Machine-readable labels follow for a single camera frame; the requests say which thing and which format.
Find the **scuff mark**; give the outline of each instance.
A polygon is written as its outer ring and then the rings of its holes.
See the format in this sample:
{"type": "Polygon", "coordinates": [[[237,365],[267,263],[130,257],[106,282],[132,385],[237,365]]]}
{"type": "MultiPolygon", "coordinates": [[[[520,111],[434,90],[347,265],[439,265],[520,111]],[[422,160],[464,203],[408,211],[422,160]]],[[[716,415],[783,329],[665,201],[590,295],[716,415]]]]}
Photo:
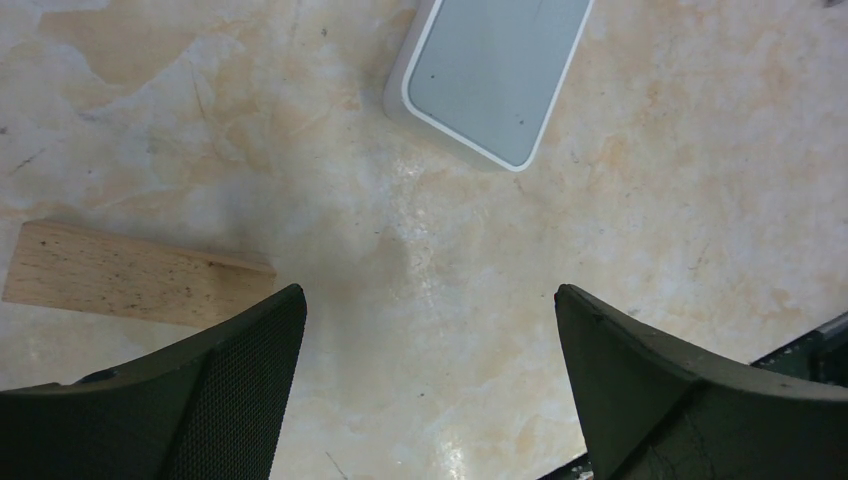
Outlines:
{"type": "Polygon", "coordinates": [[[14,170],[9,172],[9,175],[7,175],[7,176],[11,177],[12,175],[18,173],[18,170],[20,170],[20,169],[24,168],[25,166],[29,165],[30,163],[32,163],[32,161],[35,160],[36,158],[38,158],[39,155],[44,153],[45,150],[47,150],[47,147],[42,148],[41,150],[36,152],[35,155],[32,155],[29,158],[27,158],[26,160],[24,160],[23,162],[19,163],[18,166],[15,167],[14,170]]]}
{"type": "Polygon", "coordinates": [[[297,37],[297,29],[300,27],[300,16],[303,13],[303,0],[297,0],[297,3],[294,6],[294,20],[292,20],[292,26],[289,30],[289,36],[291,37],[289,40],[294,43],[294,39],[297,37]]]}
{"type": "Polygon", "coordinates": [[[345,474],[344,474],[344,472],[342,471],[342,469],[341,469],[341,468],[339,468],[339,464],[338,464],[338,463],[336,463],[336,461],[335,461],[335,460],[333,460],[333,456],[332,456],[332,455],[330,455],[330,452],[324,452],[324,453],[326,453],[326,454],[327,454],[327,458],[329,458],[329,459],[330,459],[330,461],[331,461],[331,462],[333,462],[333,466],[334,466],[334,467],[336,467],[336,470],[338,470],[338,471],[339,471],[339,475],[341,475],[341,476],[342,476],[342,478],[343,478],[344,480],[349,480],[349,479],[347,478],[347,475],[345,475],[345,474]]]}
{"type": "Polygon", "coordinates": [[[535,22],[537,18],[539,18],[539,13],[542,12],[542,4],[545,3],[545,0],[539,0],[539,3],[536,4],[536,14],[533,15],[533,21],[535,22]]]}
{"type": "Polygon", "coordinates": [[[683,419],[686,421],[686,425],[692,432],[692,441],[693,443],[695,443],[695,449],[704,458],[704,461],[707,462],[707,465],[709,466],[709,478],[715,480],[716,478],[718,478],[715,470],[715,463],[713,462],[713,459],[710,457],[710,454],[707,451],[707,442],[704,440],[704,436],[701,434],[701,431],[695,425],[695,422],[692,421],[692,418],[689,417],[688,413],[683,414],[683,419]]]}
{"type": "Polygon", "coordinates": [[[336,106],[336,104],[331,104],[331,105],[329,105],[329,106],[327,107],[327,109],[326,109],[324,112],[316,113],[316,114],[315,114],[315,115],[313,115],[311,118],[309,118],[309,119],[307,119],[305,122],[303,122],[303,123],[302,123],[299,127],[295,128],[294,130],[292,130],[291,132],[289,132],[287,135],[288,135],[289,137],[293,137],[293,136],[297,135],[298,133],[300,133],[300,132],[302,132],[302,131],[306,130],[306,129],[307,129],[307,128],[309,128],[309,127],[311,127],[311,126],[312,126],[312,125],[314,125],[315,123],[320,122],[321,120],[326,119],[327,117],[329,117],[329,116],[330,116],[330,113],[333,111],[333,107],[335,107],[335,106],[336,106]]]}
{"type": "Polygon", "coordinates": [[[704,261],[704,254],[707,253],[707,249],[710,248],[711,242],[712,242],[712,240],[708,241],[707,244],[704,245],[704,248],[701,250],[701,254],[698,255],[698,260],[695,262],[695,265],[691,266],[691,267],[687,267],[689,270],[695,271],[695,270],[698,269],[698,267],[701,266],[701,263],[703,263],[703,261],[704,261]]]}
{"type": "Polygon", "coordinates": [[[674,464],[671,463],[671,461],[657,453],[657,450],[654,448],[653,444],[649,446],[649,450],[654,455],[654,458],[656,459],[657,463],[659,463],[660,468],[662,468],[662,470],[660,470],[660,479],[665,478],[666,471],[669,473],[671,478],[678,478],[677,470],[674,468],[674,464]]]}
{"type": "Polygon", "coordinates": [[[92,115],[87,112],[80,112],[77,114],[78,117],[85,120],[86,122],[96,122],[98,120],[97,115],[92,115]]]}
{"type": "Polygon", "coordinates": [[[189,67],[191,68],[191,83],[194,85],[194,98],[197,100],[197,108],[200,109],[200,116],[203,118],[203,123],[206,124],[206,130],[209,132],[209,142],[212,144],[212,151],[215,152],[215,157],[218,160],[223,161],[223,157],[221,157],[221,152],[218,151],[218,147],[215,145],[215,132],[212,127],[209,125],[209,119],[206,117],[206,110],[203,108],[203,102],[200,101],[200,92],[197,90],[197,80],[194,78],[194,64],[188,62],[189,67]]]}

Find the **marble floor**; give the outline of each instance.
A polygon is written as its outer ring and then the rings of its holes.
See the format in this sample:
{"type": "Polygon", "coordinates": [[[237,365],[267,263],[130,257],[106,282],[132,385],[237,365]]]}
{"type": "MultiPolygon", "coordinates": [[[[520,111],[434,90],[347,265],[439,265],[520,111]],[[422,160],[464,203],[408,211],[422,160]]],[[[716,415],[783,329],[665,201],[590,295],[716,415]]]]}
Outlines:
{"type": "MultiPolygon", "coordinates": [[[[516,175],[383,115],[415,0],[0,0],[0,286],[30,219],[265,260],[310,308],[272,478],[534,479],[584,449],[560,283],[740,361],[848,309],[822,3],[597,0],[516,175]]],[[[0,388],[192,333],[3,303],[0,388]]]]}

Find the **gray plastic device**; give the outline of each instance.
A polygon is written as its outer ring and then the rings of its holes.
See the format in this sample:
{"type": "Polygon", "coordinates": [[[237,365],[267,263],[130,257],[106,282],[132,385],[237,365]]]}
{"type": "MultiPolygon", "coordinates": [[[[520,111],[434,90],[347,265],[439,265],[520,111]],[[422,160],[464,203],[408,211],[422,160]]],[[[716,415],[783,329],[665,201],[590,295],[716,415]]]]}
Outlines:
{"type": "Polygon", "coordinates": [[[386,114],[477,166],[527,168],[592,2],[422,0],[386,114]]]}

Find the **wooden block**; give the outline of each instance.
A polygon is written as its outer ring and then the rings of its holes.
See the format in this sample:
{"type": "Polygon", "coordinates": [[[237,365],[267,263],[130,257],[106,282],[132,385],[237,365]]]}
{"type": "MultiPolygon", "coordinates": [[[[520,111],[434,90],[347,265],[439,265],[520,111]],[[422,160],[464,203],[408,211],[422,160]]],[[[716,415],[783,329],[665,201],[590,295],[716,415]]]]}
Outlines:
{"type": "Polygon", "coordinates": [[[206,328],[271,295],[262,264],[56,222],[23,225],[3,301],[206,328]]]}

